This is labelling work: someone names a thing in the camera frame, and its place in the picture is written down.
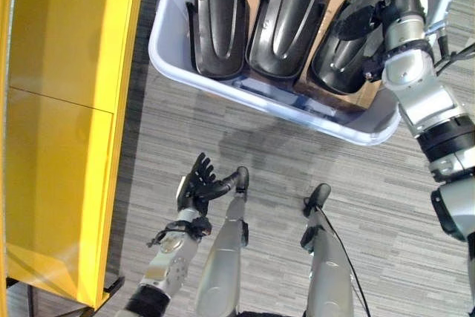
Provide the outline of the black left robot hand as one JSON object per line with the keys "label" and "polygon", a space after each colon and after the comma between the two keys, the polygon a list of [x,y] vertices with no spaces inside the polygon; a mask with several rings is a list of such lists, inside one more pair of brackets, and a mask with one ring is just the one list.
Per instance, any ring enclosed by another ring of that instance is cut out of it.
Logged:
{"label": "black left robot hand", "polygon": [[237,171],[218,180],[211,159],[201,152],[177,192],[177,211],[192,208],[207,216],[209,201],[227,194],[237,183]]}

